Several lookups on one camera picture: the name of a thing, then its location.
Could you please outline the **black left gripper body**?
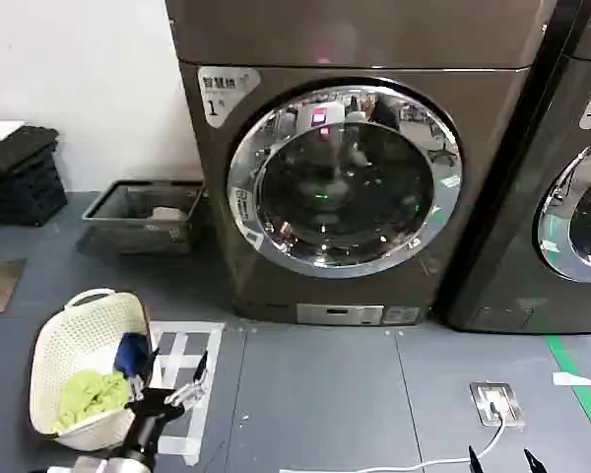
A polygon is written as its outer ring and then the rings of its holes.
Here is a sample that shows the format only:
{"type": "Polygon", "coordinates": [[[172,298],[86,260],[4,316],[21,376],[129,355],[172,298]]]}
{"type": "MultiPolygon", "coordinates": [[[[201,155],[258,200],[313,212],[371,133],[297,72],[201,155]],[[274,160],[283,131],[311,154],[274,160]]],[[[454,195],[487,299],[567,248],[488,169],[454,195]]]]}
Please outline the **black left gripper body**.
{"type": "Polygon", "coordinates": [[[166,424],[184,414],[181,405],[173,406],[167,401],[174,393],[169,388],[146,387],[140,400],[128,404],[134,420],[123,442],[124,454],[156,455],[166,424]]]}

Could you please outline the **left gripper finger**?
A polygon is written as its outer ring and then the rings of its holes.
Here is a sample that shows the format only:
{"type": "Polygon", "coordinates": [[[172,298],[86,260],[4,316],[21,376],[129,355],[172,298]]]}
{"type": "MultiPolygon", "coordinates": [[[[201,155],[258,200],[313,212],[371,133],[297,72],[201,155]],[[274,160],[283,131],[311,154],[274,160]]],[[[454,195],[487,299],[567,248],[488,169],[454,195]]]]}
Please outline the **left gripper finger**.
{"type": "Polygon", "coordinates": [[[160,349],[156,348],[148,354],[138,354],[130,363],[127,378],[131,401],[139,401],[144,397],[143,391],[149,386],[159,353],[160,349]]]}
{"type": "Polygon", "coordinates": [[[206,394],[205,383],[209,373],[208,362],[209,352],[205,351],[193,374],[192,381],[175,390],[165,399],[164,404],[174,408],[193,408],[206,394]]]}

